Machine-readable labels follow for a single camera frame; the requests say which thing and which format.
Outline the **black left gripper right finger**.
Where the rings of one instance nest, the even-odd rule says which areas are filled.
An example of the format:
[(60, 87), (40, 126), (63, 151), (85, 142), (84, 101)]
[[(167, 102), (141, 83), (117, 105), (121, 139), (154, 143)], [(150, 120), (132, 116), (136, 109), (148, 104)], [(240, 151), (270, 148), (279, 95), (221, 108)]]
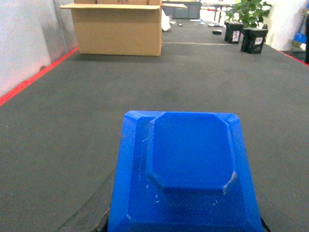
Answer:
[(260, 217), (260, 219), (261, 219), (261, 223), (262, 223), (263, 232), (271, 232), (269, 226), (265, 223), (265, 221), (263, 220), (263, 218)]

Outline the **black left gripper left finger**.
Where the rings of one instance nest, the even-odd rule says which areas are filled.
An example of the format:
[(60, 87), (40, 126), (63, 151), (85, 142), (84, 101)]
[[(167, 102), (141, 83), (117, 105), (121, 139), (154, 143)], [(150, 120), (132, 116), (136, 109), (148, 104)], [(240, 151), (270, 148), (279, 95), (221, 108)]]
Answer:
[(58, 232), (105, 232), (115, 178), (113, 169), (91, 197), (58, 229)]

